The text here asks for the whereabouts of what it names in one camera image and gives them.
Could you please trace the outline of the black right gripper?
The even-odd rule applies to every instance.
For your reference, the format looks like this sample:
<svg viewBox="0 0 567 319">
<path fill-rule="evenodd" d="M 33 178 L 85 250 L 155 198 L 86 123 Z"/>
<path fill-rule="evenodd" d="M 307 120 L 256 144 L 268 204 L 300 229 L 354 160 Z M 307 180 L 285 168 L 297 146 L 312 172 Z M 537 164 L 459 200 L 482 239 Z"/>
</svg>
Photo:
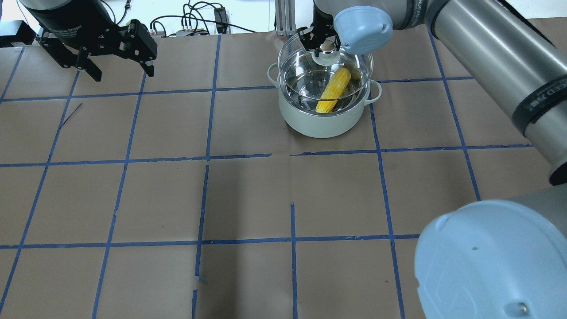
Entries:
<svg viewBox="0 0 567 319">
<path fill-rule="evenodd" d="M 336 36 L 337 32 L 334 28 L 332 15 L 314 7 L 312 27 L 299 27 L 296 34 L 304 49 L 318 54 L 323 51 L 321 46 L 326 39 Z"/>
</svg>

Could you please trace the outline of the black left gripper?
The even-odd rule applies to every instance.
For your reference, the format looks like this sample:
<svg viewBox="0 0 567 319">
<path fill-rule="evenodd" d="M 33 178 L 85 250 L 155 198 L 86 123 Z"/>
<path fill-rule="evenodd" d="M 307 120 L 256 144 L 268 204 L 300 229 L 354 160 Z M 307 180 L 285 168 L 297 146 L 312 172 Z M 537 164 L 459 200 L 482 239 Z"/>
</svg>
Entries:
<svg viewBox="0 0 567 319">
<path fill-rule="evenodd" d="M 75 67 L 100 82 L 102 71 L 90 56 L 112 54 L 139 63 L 147 76 L 154 77 L 158 45 L 139 20 L 119 27 L 100 0 L 23 0 L 21 4 L 40 25 L 37 42 L 59 66 Z"/>
</svg>

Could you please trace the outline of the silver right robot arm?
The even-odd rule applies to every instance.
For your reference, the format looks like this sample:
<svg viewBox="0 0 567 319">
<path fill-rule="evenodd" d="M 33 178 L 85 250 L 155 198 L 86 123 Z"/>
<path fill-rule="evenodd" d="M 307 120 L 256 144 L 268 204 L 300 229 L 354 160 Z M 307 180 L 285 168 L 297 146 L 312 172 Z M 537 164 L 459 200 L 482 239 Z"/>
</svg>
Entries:
<svg viewBox="0 0 567 319">
<path fill-rule="evenodd" d="M 294 318 L 423 319 L 414 254 L 443 213 L 548 187 L 547 164 L 425 26 L 373 53 L 381 99 L 334 139 L 291 131 Z"/>
</svg>

